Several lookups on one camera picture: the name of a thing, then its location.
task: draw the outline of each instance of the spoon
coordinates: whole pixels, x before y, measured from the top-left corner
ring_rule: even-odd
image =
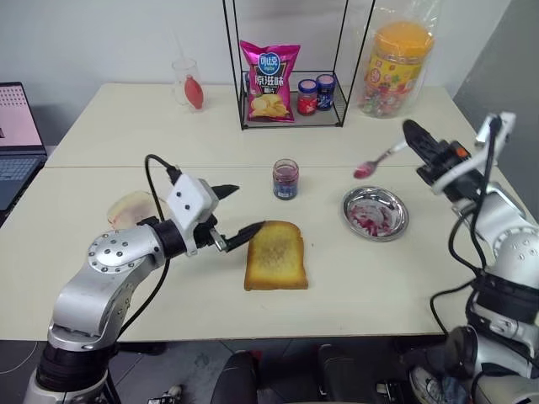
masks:
[[[408,143],[406,143],[405,140],[400,141],[399,143],[395,144],[394,146],[390,147],[385,152],[383,152],[382,155],[379,156],[374,162],[361,163],[354,171],[354,178],[364,179],[364,178],[370,177],[376,171],[378,164],[380,164],[382,160],[385,160],[386,158],[392,156],[396,152],[400,152],[402,149],[404,149],[407,146],[408,146]]]

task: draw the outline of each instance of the toast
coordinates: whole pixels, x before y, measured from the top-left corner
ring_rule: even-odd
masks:
[[[245,290],[307,289],[300,229],[266,221],[249,242]]]

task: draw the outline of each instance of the metal plate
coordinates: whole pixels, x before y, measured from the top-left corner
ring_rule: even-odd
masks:
[[[342,214],[350,229],[375,242],[399,238],[408,227],[408,210],[387,189],[361,187],[343,198]]]

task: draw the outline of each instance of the pink snack bag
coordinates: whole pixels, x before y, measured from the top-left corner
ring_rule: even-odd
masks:
[[[294,122],[288,78],[296,63],[299,45],[265,48],[242,40],[240,45],[249,64],[248,119]]]

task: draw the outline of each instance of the table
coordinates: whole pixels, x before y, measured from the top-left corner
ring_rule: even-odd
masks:
[[[193,114],[169,85],[105,84],[47,167],[140,167],[148,153],[181,167],[271,167],[282,157],[300,167],[353,167],[403,136],[404,118],[370,118],[354,103],[343,128],[240,130],[233,88],[206,86],[205,93],[207,109]],[[424,88],[409,118],[473,150],[474,132],[444,88]],[[419,159],[406,150],[383,164],[417,166]]]
[[[410,212],[406,234],[390,243],[361,239],[339,217],[344,194],[358,185],[348,167],[304,167],[300,193],[275,198],[267,167],[192,167],[210,184],[241,189],[216,210],[218,230],[231,236],[262,219],[296,223],[305,241],[308,290],[243,290],[247,247],[226,255],[214,247],[172,261],[154,302],[124,341],[420,334],[439,332],[428,298],[471,278],[450,259],[446,241],[456,217],[412,167],[380,167],[369,183],[395,192]],[[154,168],[157,191],[170,189]],[[494,178],[514,192],[498,169]],[[80,269],[89,243],[107,230],[107,209],[147,189],[140,167],[44,168],[0,229],[0,338],[45,339],[61,287]],[[466,232],[456,248],[477,261]],[[141,304],[154,272],[136,291]],[[467,292],[440,299],[448,327],[464,322]]]

